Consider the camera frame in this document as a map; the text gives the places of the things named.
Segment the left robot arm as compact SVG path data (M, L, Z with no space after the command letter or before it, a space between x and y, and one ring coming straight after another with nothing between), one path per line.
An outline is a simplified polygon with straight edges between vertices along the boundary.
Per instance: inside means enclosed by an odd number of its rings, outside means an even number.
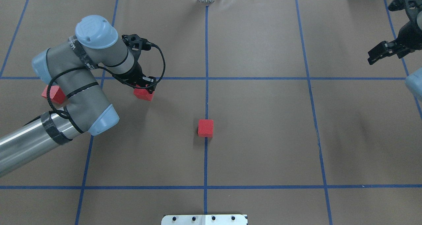
M120 118L104 94L92 70L102 69L133 89L154 93L160 78L146 76L138 62L141 51L160 49L137 34L119 36L102 16L84 17L66 43L48 48L32 60L36 75L49 95L58 86L68 100L22 128L1 138L1 176L88 132L99 135L117 125Z

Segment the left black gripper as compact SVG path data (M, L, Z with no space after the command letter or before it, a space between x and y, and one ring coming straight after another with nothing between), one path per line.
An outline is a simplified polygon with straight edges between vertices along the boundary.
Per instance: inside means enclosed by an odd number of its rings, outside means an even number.
M135 64L128 70L126 73L123 74L115 74L120 80L124 81L127 84L132 86L140 86L142 89L148 91L148 93L152 94L155 91L157 78L152 76L145 76L142 73L142 68L139 64Z

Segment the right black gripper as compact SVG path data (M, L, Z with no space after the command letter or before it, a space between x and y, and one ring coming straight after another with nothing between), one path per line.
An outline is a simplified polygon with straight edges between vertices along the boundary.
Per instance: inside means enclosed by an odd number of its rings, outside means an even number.
M395 54L401 59L421 49L421 28L417 19L412 19L400 29L395 41L382 41L368 51L368 64L373 65L378 60Z

